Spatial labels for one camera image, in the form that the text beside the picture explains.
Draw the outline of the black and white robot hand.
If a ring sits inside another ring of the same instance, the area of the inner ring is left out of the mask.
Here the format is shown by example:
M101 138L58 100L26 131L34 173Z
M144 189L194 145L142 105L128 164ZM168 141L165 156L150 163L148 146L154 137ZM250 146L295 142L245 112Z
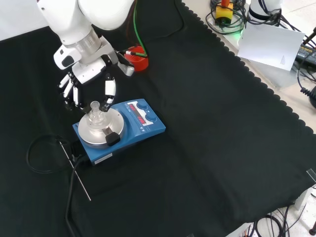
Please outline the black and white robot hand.
M82 87L105 72L110 66L117 66L126 76L134 73L134 66L103 37L89 34L82 40L61 45L53 55L55 64L61 70L69 68L58 88L62 90L68 108L85 109Z

